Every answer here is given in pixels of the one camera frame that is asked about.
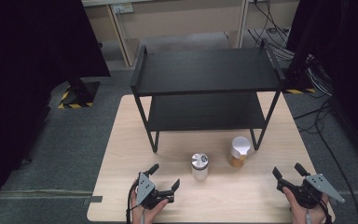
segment canister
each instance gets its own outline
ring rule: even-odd
[[[208,157],[204,153],[196,153],[191,158],[193,177],[204,180],[208,176]]]
[[[232,141],[228,161],[231,166],[241,168],[244,165],[251,142],[246,137],[236,137]]]

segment gray carpet floor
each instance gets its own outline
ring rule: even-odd
[[[149,52],[187,49],[229,48],[220,34],[186,35],[142,40]],[[245,47],[253,47],[250,36]],[[126,67],[115,42],[104,42],[103,56],[111,77],[83,78],[100,81],[92,107],[59,109],[67,83],[51,93],[45,126],[30,152],[30,163],[13,171],[0,192],[0,224],[4,223],[91,223],[87,220],[89,201],[103,160],[104,151],[121,96],[131,94],[133,67]],[[319,109],[328,99],[321,92],[284,94],[294,118]],[[336,223],[358,223],[348,185],[337,168],[321,136],[316,133],[317,113],[295,119],[310,158],[318,173],[323,173],[346,199],[334,207]],[[358,151],[331,108],[321,113],[318,126],[328,146],[348,178],[358,202]]]

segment black shelf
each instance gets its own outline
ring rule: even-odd
[[[258,150],[284,81],[263,39],[261,48],[156,55],[147,54],[143,46],[131,89],[154,152],[159,132],[230,129],[249,129]],[[266,116],[258,101],[259,91],[275,92]],[[140,100],[143,96],[152,97],[148,118]],[[257,140],[254,129],[261,129]]]
[[[265,119],[255,92],[154,96],[151,132],[262,129]]]

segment black stand base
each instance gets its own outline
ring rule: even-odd
[[[69,87],[62,97],[59,108],[90,107],[94,101],[100,82],[85,82],[84,85],[89,93],[87,99],[81,99],[75,94],[73,87]]]
[[[296,77],[294,77],[288,76],[287,69],[283,68],[282,70],[286,74],[286,82],[283,87],[284,92],[314,92],[312,82],[310,81],[305,71],[301,72],[301,74],[296,74]]]

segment human hand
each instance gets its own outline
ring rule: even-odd
[[[153,209],[144,209],[141,205],[136,206],[135,189],[131,192],[132,224],[141,224],[142,214],[145,217],[145,224],[152,224],[156,215],[165,207],[168,199],[159,202]]]
[[[289,201],[291,206],[293,224],[303,224],[303,223],[305,224],[307,210],[309,211],[310,221],[312,224],[320,224],[324,221],[325,213],[319,204],[317,204],[312,209],[307,209],[298,204],[295,195],[289,188],[283,187],[283,193],[286,196],[286,199],[287,201]],[[322,200],[324,201],[325,204],[328,203],[328,197],[326,194],[322,195]]]

